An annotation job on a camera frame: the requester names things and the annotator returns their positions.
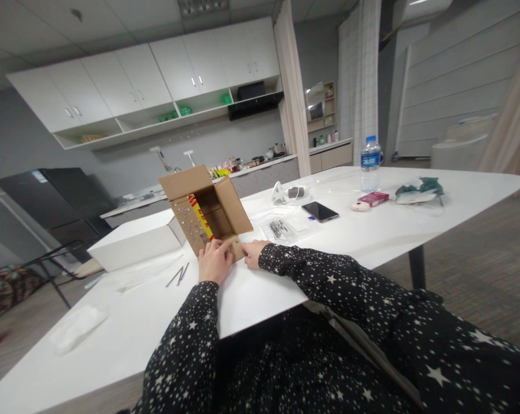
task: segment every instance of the white curtain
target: white curtain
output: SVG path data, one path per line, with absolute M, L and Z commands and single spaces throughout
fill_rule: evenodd
M 279 104 L 285 143 L 291 154 L 298 154 L 300 176 L 306 177 L 311 172 L 308 127 L 290 0 L 283 1 L 273 32 L 285 94 L 285 98 Z
M 360 0 L 339 27 L 339 138 L 354 137 L 354 165 L 377 135 L 377 60 L 381 0 Z
M 520 65 L 488 138 L 479 171 L 520 175 Z

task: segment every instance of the ceiling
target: ceiling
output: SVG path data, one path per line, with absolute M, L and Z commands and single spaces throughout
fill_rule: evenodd
M 272 16 L 281 0 L 229 0 L 229 10 L 183 20 L 177 0 L 0 0 L 0 90 L 5 74 L 183 33 Z M 344 13 L 357 0 L 292 0 L 293 21 Z M 71 13 L 77 9 L 82 21 Z

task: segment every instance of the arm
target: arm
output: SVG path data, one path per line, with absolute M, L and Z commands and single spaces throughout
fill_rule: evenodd
M 520 349 L 449 313 L 434 293 L 408 292 L 349 256 L 268 244 L 256 257 L 358 323 L 429 412 L 520 412 Z
M 153 352 L 134 413 L 208 413 L 214 407 L 217 293 L 233 263 L 230 243 L 213 240 L 198 258 L 199 283 Z

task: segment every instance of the water bottle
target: water bottle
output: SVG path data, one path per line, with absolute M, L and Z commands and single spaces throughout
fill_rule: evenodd
M 379 165 L 381 164 L 381 146 L 377 137 L 371 135 L 365 140 L 362 149 L 362 179 L 361 189 L 364 193 L 377 191 L 379 187 Z

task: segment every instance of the black refrigerator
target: black refrigerator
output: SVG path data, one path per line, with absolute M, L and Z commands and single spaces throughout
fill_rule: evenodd
M 60 244 L 99 239 L 111 228 L 100 218 L 114 208 L 111 200 L 80 168 L 41 168 L 0 179 L 1 189 Z M 86 248 L 72 252 L 90 259 Z

